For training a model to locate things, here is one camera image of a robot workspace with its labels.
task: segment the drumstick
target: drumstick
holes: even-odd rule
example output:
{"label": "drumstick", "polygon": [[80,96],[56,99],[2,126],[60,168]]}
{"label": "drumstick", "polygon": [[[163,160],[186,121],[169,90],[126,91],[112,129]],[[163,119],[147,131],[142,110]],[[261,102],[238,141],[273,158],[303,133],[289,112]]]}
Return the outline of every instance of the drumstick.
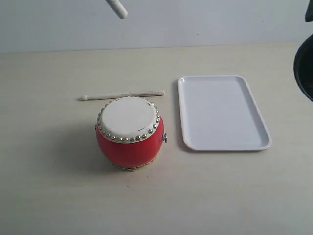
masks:
{"label": "drumstick", "polygon": [[127,92],[127,93],[112,93],[112,94],[104,94],[104,95],[96,95],[96,96],[89,96],[83,95],[80,97],[80,101],[86,100],[101,100],[101,99],[117,99],[127,96],[139,96],[139,97],[148,97],[148,96],[162,96],[165,95],[165,91],[147,91],[147,92]]}
{"label": "drumstick", "polygon": [[127,17],[128,12],[119,2],[119,0],[106,0],[112,10],[119,16],[119,18],[124,19]]}

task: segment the wall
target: wall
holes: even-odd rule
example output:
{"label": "wall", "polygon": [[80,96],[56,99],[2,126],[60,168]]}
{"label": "wall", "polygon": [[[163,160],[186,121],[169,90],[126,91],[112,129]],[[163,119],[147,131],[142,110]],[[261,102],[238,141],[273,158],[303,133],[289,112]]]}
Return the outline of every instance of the wall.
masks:
{"label": "wall", "polygon": [[176,47],[306,39],[309,0],[1,0],[0,52]]}

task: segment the plastic tray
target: plastic tray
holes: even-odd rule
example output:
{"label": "plastic tray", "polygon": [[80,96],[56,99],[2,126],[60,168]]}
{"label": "plastic tray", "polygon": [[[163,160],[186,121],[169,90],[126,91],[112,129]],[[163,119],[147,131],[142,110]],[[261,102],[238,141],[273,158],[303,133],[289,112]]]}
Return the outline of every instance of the plastic tray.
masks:
{"label": "plastic tray", "polygon": [[178,80],[182,135],[193,150],[264,150],[271,137],[245,79],[186,76]]}

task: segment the red drum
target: red drum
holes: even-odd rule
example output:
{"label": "red drum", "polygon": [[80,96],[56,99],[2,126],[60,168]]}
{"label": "red drum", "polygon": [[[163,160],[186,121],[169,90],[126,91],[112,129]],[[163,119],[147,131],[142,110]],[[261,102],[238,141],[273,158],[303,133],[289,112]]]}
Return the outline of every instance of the red drum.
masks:
{"label": "red drum", "polygon": [[123,169],[148,164],[167,141],[157,107],[139,97],[119,98],[106,104],[97,118],[96,137],[107,158]]}

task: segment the white drum head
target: white drum head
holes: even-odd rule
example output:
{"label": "white drum head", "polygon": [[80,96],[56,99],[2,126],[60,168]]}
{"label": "white drum head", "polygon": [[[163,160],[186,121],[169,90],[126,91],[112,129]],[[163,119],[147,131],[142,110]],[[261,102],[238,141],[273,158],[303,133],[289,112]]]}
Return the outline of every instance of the white drum head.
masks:
{"label": "white drum head", "polygon": [[153,103],[139,97],[124,97],[108,104],[100,113],[102,134],[111,141],[141,141],[157,129],[160,116]]}

